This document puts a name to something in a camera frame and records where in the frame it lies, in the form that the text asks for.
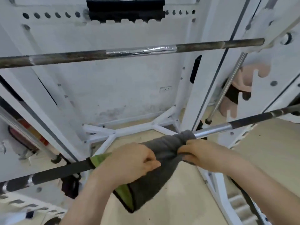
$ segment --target white metal frame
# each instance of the white metal frame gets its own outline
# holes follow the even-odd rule
[[[207,11],[206,19],[195,19],[194,22],[190,22],[188,25],[188,33],[185,38],[185,43],[193,43],[199,41],[201,36],[201,41],[218,41],[218,40],[228,40],[234,28],[236,22],[238,21],[241,10],[245,5],[246,0],[211,0],[210,4],[205,8]],[[224,6],[228,6],[228,3],[231,3],[231,8],[236,11],[228,11]],[[259,5],[260,0],[250,0],[244,15],[239,23],[239,27],[235,33],[234,39],[242,38],[245,33],[245,27],[248,25],[249,20],[254,14],[257,6]],[[7,0],[0,0],[0,4],[7,4]],[[179,9],[193,9],[195,5],[166,5],[165,10],[175,10]],[[83,10],[84,5],[64,5],[64,6],[39,6],[43,8],[46,12],[54,11],[54,9],[62,8],[62,11],[65,9],[70,9],[70,11],[75,11],[75,9]],[[20,7],[23,8],[23,12],[30,11],[34,12],[35,6],[32,7]],[[5,18],[5,15],[8,14],[9,10],[4,10],[0,12],[0,17]],[[21,22],[22,24],[27,23],[28,21],[24,20],[21,15],[15,14],[16,21]],[[193,18],[193,15],[173,15],[169,11],[167,17],[190,17]],[[34,18],[30,19],[35,23],[75,23],[75,24],[84,24],[86,23],[86,18],[81,16],[80,18],[72,18],[69,21],[61,21],[57,18],[36,20]],[[200,28],[200,25],[205,22],[205,26]],[[3,41],[7,44],[7,47],[12,49],[11,56],[20,55],[20,51],[15,46],[14,42],[22,38],[27,44],[27,47],[30,49],[30,53],[40,53],[38,45],[35,44],[35,41],[31,38],[30,33],[26,31],[24,27],[14,27],[9,25],[5,20],[2,20],[0,25],[0,33],[5,36]],[[226,25],[226,31],[223,33],[220,32],[221,25],[224,27]],[[16,34],[14,38],[10,38],[6,32],[9,34]],[[3,97],[10,105],[19,112],[36,130],[38,130],[54,147],[56,147],[66,158],[70,161],[74,161],[70,155],[66,152],[67,148],[77,160],[83,160],[89,156],[88,148],[91,143],[105,141],[97,150],[94,155],[101,154],[107,150],[111,143],[121,136],[131,135],[134,133],[147,131],[147,130],[156,130],[165,135],[174,135],[176,132],[173,132],[167,128],[164,128],[166,125],[174,125],[177,132],[181,130],[195,130],[204,114],[205,108],[207,107],[210,98],[218,84],[222,82],[226,76],[226,69],[233,67],[233,59],[237,60],[240,55],[240,49],[230,49],[223,60],[223,65],[218,69],[218,66],[224,55],[224,50],[214,50],[202,52],[193,52],[186,53],[182,55],[182,72],[181,78],[179,80],[178,90],[176,94],[176,99],[174,106],[168,109],[165,112],[160,112],[159,116],[156,117],[153,121],[147,122],[144,124],[134,125],[121,129],[110,129],[109,127],[122,123],[124,120],[112,121],[110,123],[103,123],[105,127],[93,126],[84,124],[84,120],[81,117],[81,114],[76,113],[72,106],[72,98],[68,96],[68,90],[60,83],[59,79],[52,74],[56,72],[57,69],[55,66],[48,70],[45,70],[43,67],[25,67],[22,69],[13,69],[13,70],[3,70],[1,71],[2,77],[13,87],[13,89],[24,99],[28,107],[24,107],[20,102],[18,102],[13,96],[0,85],[0,96]],[[186,105],[185,115],[183,117],[182,123],[179,121],[179,115],[181,109],[185,106],[186,99],[189,96],[189,74],[192,71],[194,60],[200,55],[204,54],[198,68],[198,73],[194,82],[194,85],[191,90],[191,94]],[[295,60],[290,60],[289,65],[295,64]],[[295,66],[295,70],[299,70],[300,66]],[[276,70],[272,68],[272,72],[265,79],[258,79],[257,74],[254,74],[253,78],[253,88],[257,91],[261,88],[265,88],[266,85],[269,87],[270,80],[276,79],[279,84],[270,92],[270,96],[264,96],[261,106],[256,109],[249,109],[253,107],[251,100],[246,103],[242,100],[241,95],[239,96],[238,104],[238,117],[247,117],[263,111],[272,110],[288,105],[289,98],[296,96],[300,93],[299,77],[295,72],[291,71],[287,75],[280,76],[280,71],[282,69]],[[54,100],[58,103],[58,107],[55,105],[45,88],[40,83],[38,77],[43,81],[47,82],[48,85],[45,85],[47,89],[57,88],[57,90],[49,91],[50,94],[54,97]],[[252,101],[255,97],[258,97],[259,94],[253,93],[251,95]],[[34,113],[38,116],[41,121],[37,121]],[[140,118],[149,118],[153,115],[150,114],[140,117]],[[222,145],[227,146],[228,148],[233,147],[234,144],[237,144],[243,137],[246,136],[246,132],[251,130],[251,127],[244,127],[237,130],[234,130],[234,135],[230,135],[228,132],[222,133],[219,136],[218,142]],[[224,183],[224,177],[220,173],[210,173],[206,170],[199,168],[201,175],[203,176],[208,188],[212,192],[214,199],[219,205],[220,210],[224,214],[227,222],[232,225],[245,224],[246,222],[251,221],[253,218],[249,218],[249,221],[241,221],[237,216],[236,211],[232,208],[230,204],[230,199],[227,197],[226,187]]]

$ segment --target shiny silver bar section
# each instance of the shiny silver bar section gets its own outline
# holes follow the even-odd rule
[[[261,46],[264,38],[229,40],[218,42],[200,42],[177,45],[147,46],[137,48],[109,49],[80,51],[56,54],[41,54],[17,57],[0,57],[0,69],[17,68],[35,65],[49,65],[59,63],[106,60],[112,58],[128,58],[135,56],[160,55],[172,53],[185,53],[203,50],[228,49],[246,46]]]
[[[22,126],[13,116],[11,116],[3,107],[0,106],[0,118],[5,121],[8,125],[14,128],[22,136],[24,136],[30,143],[36,146],[41,151],[44,151],[51,159],[57,159],[52,151],[40,142],[31,132],[29,132],[24,126]]]
[[[214,116],[216,110],[219,108],[219,105],[221,104],[226,92],[228,91],[228,88],[230,87],[234,77],[236,76],[236,74],[238,73],[238,71],[240,70],[245,58],[247,57],[247,53],[244,53],[242,52],[240,57],[238,58],[235,66],[234,66],[234,69],[233,69],[233,72],[232,74],[229,76],[225,86],[223,87],[222,91],[221,91],[221,94],[218,98],[218,100],[216,101],[215,103],[215,107],[214,109],[212,110],[212,112],[209,114],[208,118],[205,120],[205,123],[206,124],[210,124],[211,121],[212,121],[212,117]]]
[[[197,139],[200,139],[200,138],[204,138],[204,137],[214,134],[214,133],[220,133],[220,132],[224,132],[224,131],[231,130],[231,129],[232,129],[232,126],[229,123],[224,123],[224,124],[215,125],[215,126],[212,126],[209,128],[205,128],[202,130],[198,130],[198,131],[194,132],[194,134]]]

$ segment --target wall socket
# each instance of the wall socket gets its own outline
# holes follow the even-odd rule
[[[168,86],[168,87],[161,87],[159,89],[159,93],[165,92],[165,91],[170,91],[172,89],[172,86]]]

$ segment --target beige floor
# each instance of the beige floor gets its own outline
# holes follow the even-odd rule
[[[214,124],[225,119],[216,114]],[[154,130],[121,137],[113,142],[113,150],[129,142],[144,142],[162,136]],[[280,119],[259,124],[235,148],[267,174],[300,196],[300,125]],[[198,170],[181,162],[164,188],[139,211],[129,214],[111,195],[102,225],[192,225],[227,224]]]

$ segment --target dumbbell rack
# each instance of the dumbbell rack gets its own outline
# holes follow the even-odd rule
[[[86,17],[85,0],[0,0],[0,56],[238,40],[253,15],[267,2],[166,0],[163,10],[169,14],[160,22],[133,23],[123,19],[120,23],[100,23]],[[279,0],[274,19],[288,7]],[[276,44],[247,56],[245,63],[271,56],[271,72],[263,79],[254,74],[251,99],[244,101],[239,95],[236,119],[285,107],[300,93],[299,27],[293,31],[295,36],[290,45]],[[170,124],[177,132],[196,130],[206,107],[216,98],[213,93],[228,77],[240,53],[239,48],[219,49],[3,69],[0,75],[24,101],[18,101],[2,85],[0,96],[64,157],[71,162],[81,161],[91,155],[90,145],[94,142],[105,140],[96,151],[100,154],[119,136],[150,129],[174,134],[163,127]],[[200,55],[197,75],[191,84],[194,62]],[[272,87],[271,81],[278,84]],[[185,114],[180,122],[183,108]],[[116,124],[146,118],[154,120],[110,129]],[[218,142],[232,148],[253,127],[221,133]],[[229,204],[223,175],[200,172],[228,223],[242,224]]]

